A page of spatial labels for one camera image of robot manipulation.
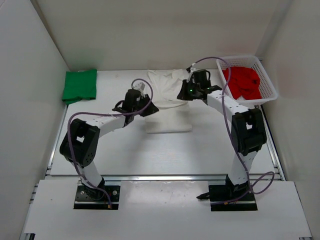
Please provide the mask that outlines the red t shirt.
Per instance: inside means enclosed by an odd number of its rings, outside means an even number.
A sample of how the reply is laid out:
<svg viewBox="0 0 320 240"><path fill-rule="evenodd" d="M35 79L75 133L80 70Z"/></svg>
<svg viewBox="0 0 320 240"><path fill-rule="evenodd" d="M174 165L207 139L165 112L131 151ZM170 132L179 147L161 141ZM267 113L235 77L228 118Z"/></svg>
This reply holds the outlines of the red t shirt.
<svg viewBox="0 0 320 240"><path fill-rule="evenodd" d="M243 97L245 100L261 99L260 78L252 68L233 66L228 82L229 90L234 99Z"/></svg>

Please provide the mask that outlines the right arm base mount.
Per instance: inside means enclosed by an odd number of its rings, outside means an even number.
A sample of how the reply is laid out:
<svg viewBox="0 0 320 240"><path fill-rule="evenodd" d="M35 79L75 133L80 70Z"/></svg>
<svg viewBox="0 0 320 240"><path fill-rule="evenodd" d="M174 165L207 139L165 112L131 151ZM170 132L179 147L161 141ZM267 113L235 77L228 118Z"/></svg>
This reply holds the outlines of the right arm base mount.
<svg viewBox="0 0 320 240"><path fill-rule="evenodd" d="M255 195L250 191L248 181L233 185L230 178L225 184L210 184L208 192L196 197L200 201L209 200L212 212L249 212L257 211Z"/></svg>

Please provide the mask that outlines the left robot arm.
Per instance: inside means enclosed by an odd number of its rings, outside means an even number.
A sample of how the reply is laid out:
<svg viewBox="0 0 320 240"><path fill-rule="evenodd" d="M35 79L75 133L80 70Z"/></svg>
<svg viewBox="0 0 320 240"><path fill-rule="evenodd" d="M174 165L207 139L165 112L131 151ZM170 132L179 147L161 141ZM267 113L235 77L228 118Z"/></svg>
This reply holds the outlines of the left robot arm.
<svg viewBox="0 0 320 240"><path fill-rule="evenodd" d="M73 165L85 193L93 200L109 195L105 180L94 164L99 139L128 126L137 115L147 117L159 111L152 103L153 96L145 93L146 85L142 79L133 82L124 99L114 106L111 113L91 113L95 118L88 121L72 116L68 121L67 133L59 152Z"/></svg>

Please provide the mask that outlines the white t shirt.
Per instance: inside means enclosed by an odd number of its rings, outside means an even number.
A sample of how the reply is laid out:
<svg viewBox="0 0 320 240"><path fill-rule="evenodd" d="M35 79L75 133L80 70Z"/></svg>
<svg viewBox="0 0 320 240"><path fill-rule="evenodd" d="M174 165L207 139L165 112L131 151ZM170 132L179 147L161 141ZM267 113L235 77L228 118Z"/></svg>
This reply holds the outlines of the white t shirt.
<svg viewBox="0 0 320 240"><path fill-rule="evenodd" d="M149 70L148 82L153 89L153 104L158 112L145 117L148 134L183 133L192 130L189 102L177 99L183 80L183 69Z"/></svg>

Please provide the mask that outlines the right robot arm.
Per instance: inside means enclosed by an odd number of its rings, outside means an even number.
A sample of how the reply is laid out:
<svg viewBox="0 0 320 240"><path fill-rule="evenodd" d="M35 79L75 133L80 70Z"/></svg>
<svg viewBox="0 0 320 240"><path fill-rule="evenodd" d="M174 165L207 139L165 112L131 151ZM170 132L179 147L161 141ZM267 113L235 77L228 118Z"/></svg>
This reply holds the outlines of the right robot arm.
<svg viewBox="0 0 320 240"><path fill-rule="evenodd" d="M262 112L241 105L226 95L221 87L211 85L208 70L189 69L187 72L189 76L182 81L177 99L202 100L223 115L235 151L231 170L225 179L224 193L230 200L236 200L249 189L248 174L257 153L267 141Z"/></svg>

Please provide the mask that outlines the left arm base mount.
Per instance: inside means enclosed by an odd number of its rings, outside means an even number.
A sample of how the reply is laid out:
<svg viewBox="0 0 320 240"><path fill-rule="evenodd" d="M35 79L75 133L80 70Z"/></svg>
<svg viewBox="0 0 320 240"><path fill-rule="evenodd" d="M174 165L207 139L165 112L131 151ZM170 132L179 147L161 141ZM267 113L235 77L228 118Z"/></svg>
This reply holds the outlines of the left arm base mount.
<svg viewBox="0 0 320 240"><path fill-rule="evenodd" d="M105 193L95 188L89 188L79 180L74 197L73 208L75 210L118 210L121 192L120 181L105 181Z"/></svg>

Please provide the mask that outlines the green polo t shirt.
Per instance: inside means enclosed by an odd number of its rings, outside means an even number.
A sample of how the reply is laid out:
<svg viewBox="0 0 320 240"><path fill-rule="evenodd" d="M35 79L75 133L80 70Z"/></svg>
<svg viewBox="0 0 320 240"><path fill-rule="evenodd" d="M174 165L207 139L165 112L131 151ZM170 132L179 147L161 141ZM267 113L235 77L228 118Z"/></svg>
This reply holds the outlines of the green polo t shirt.
<svg viewBox="0 0 320 240"><path fill-rule="evenodd" d="M62 101L68 106L81 100L95 100L97 97L96 69L65 74Z"/></svg>

